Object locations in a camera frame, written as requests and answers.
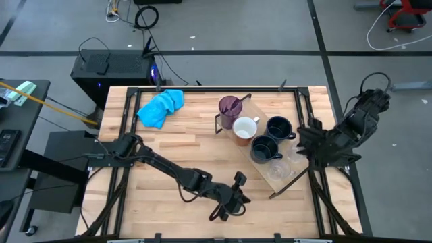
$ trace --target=white mug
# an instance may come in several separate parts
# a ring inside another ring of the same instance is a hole
[[[249,117],[238,118],[232,130],[236,135],[236,143],[238,146],[247,146],[252,138],[257,134],[259,117],[254,119]]]

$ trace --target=yellow cable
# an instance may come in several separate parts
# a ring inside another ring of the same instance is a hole
[[[63,113],[63,114],[68,115],[68,116],[70,116],[70,117],[73,117],[73,118],[75,118],[75,119],[79,119],[79,120],[81,120],[81,121],[83,121],[83,122],[86,122],[86,123],[88,123],[88,124],[97,125],[97,122],[95,122],[95,121],[92,121],[92,120],[89,120],[89,119],[85,119],[85,118],[79,117],[79,116],[77,116],[77,115],[74,115],[74,114],[72,114],[72,113],[69,113],[69,112],[67,112],[67,111],[64,111],[64,110],[61,110],[61,109],[59,109],[59,108],[56,108],[56,107],[54,107],[54,106],[52,106],[52,105],[50,105],[50,104],[48,104],[48,103],[46,103],[46,102],[44,102],[44,101],[38,99],[38,98],[35,98],[35,97],[31,96],[31,95],[28,95],[28,94],[26,94],[26,93],[24,93],[24,92],[21,92],[21,91],[17,90],[16,88],[14,88],[14,87],[12,87],[12,86],[9,86],[9,85],[5,84],[4,82],[0,82],[0,85],[3,86],[3,87],[5,87],[5,88],[7,88],[7,89],[10,89],[10,90],[12,90],[12,91],[14,91],[14,92],[17,92],[18,94],[20,94],[20,95],[22,95],[22,96],[25,96],[25,97],[31,99],[32,101],[36,101],[37,103],[40,103],[40,104],[42,104],[42,105],[46,105],[46,106],[48,106],[49,108],[51,108],[51,109],[53,109],[53,110],[55,110],[55,111],[58,111],[58,112],[60,112],[60,113]]]

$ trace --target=computer tower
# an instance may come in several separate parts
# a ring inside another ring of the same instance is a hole
[[[104,110],[111,86],[165,85],[152,55],[139,50],[81,50],[70,76]]]

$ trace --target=transparent plastic cup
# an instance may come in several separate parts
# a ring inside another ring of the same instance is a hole
[[[288,176],[292,175],[294,172],[291,171],[290,165],[284,161],[273,160],[270,162],[268,170],[269,178],[272,180],[283,180]]]

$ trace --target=mug handle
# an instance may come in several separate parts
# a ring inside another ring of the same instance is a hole
[[[276,153],[275,159],[282,159],[283,155],[280,153]]]
[[[297,134],[295,132],[292,132],[290,135],[288,135],[288,139],[295,139],[297,137]]]

